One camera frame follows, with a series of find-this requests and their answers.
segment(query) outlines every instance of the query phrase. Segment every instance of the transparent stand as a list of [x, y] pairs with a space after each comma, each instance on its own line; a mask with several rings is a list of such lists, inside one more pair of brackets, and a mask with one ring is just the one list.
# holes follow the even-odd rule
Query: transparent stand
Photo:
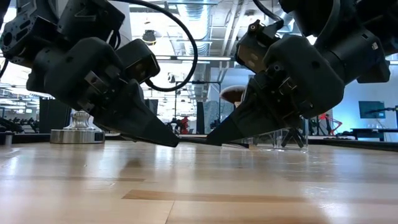
[[279, 151], [308, 151], [308, 120], [303, 119], [300, 129], [281, 129], [273, 133], [247, 139], [258, 149]]

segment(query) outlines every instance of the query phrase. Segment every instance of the black cable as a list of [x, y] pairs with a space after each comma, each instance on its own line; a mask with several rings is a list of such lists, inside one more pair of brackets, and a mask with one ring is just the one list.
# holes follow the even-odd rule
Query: black cable
[[[374, 115], [374, 118], [375, 118], [376, 121], [380, 124], [381, 129], [387, 129], [384, 125], [382, 125], [382, 123], [380, 122], [379, 118], [377, 118], [377, 114]], [[388, 139], [387, 139], [387, 133], [384, 132], [384, 133], [383, 133], [383, 136], [384, 136], [384, 139], [385, 139], [386, 141], [388, 141]]]
[[161, 87], [157, 87], [154, 85], [154, 83], [152, 83], [152, 81], [150, 81], [149, 79], [147, 79], [145, 81], [145, 83], [151, 87], [152, 89], [156, 90], [156, 91], [162, 91], [162, 92], [171, 92], [171, 91], [175, 91], [178, 89], [181, 89], [182, 87], [184, 87], [192, 78], [193, 73], [195, 72], [195, 69], [197, 68], [197, 64], [198, 64], [198, 47], [197, 44], [195, 42], [195, 39], [192, 37], [191, 33], [189, 32], [188, 28], [184, 25], [184, 23], [182, 23], [178, 18], [176, 18], [171, 12], [165, 10], [164, 8], [161, 8], [155, 4], [149, 3], [149, 2], [145, 2], [145, 1], [141, 1], [141, 0], [117, 0], [119, 2], [127, 2], [130, 4], [137, 4], [139, 6], [145, 6], [148, 7], [150, 9], [156, 10], [158, 12], [161, 12], [163, 14], [165, 14], [167, 17], [169, 17], [171, 20], [173, 20], [175, 23], [177, 23], [181, 29], [184, 31], [184, 33], [186, 33], [189, 41], [192, 44], [192, 48], [193, 48], [193, 61], [192, 61], [192, 68], [189, 71], [186, 79], [181, 82], [181, 84], [176, 85], [175, 87], [172, 88], [161, 88]]
[[118, 43], [116, 44], [114, 49], [117, 50], [120, 47], [120, 44], [122, 42], [122, 38], [120, 36], [120, 32], [119, 31], [115, 31], [115, 32], [116, 32], [116, 40], [117, 40]]
[[278, 29], [281, 29], [284, 26], [284, 20], [281, 17], [279, 17], [277, 14], [274, 14], [269, 9], [267, 9], [263, 4], [261, 4], [260, 0], [253, 0], [253, 2], [260, 9], [262, 13], [264, 13], [265, 15], [276, 21]]
[[1, 68], [1, 71], [0, 71], [0, 78], [4, 75], [4, 72], [6, 72], [7, 66], [8, 66], [8, 59], [6, 59], [6, 60], [4, 61], [4, 65], [3, 65], [2, 68]]
[[333, 0], [333, 5], [331, 7], [329, 18], [323, 27], [322, 31], [319, 33], [317, 37], [317, 41], [315, 41], [315, 47], [324, 47], [325, 42], [329, 39], [332, 32], [336, 28], [338, 24], [338, 19], [340, 16], [340, 0]]
[[116, 41], [117, 41], [117, 37], [116, 37], [116, 33], [115, 31], [113, 31], [111, 38], [109, 39], [108, 44], [113, 48], [116, 49]]
[[53, 4], [52, 0], [48, 0], [47, 3], [49, 4], [51, 12], [55, 16], [55, 18], [59, 19], [57, 10], [55, 10], [55, 7], [54, 7], [54, 4]]

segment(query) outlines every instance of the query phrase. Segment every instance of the wooden table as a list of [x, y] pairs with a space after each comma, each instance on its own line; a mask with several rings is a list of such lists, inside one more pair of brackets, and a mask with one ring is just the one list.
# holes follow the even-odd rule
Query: wooden table
[[0, 148], [0, 223], [398, 223], [398, 154], [13, 145]]

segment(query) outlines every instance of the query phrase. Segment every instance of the wall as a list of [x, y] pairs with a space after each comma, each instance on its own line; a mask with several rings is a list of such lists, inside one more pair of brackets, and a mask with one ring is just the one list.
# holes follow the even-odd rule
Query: wall
[[[398, 105], [398, 66], [391, 66], [391, 77], [387, 83], [359, 84], [354, 81], [346, 86], [343, 101], [333, 108], [335, 119], [343, 122], [337, 130], [339, 133], [350, 128], [367, 128], [368, 125], [379, 125], [376, 119], [359, 117], [358, 101], [384, 101], [385, 107]], [[387, 128], [397, 128], [395, 112], [386, 111], [386, 118], [379, 119]], [[398, 134], [389, 134], [388, 140], [398, 141]]]

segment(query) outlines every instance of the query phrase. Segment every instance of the metal stand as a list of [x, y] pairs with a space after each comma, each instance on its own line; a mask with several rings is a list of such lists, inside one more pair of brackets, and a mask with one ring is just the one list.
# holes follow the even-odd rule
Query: metal stand
[[51, 130], [50, 142], [55, 144], [97, 144], [105, 142], [104, 131], [88, 124], [89, 114], [84, 111], [72, 113], [71, 125], [62, 130]]

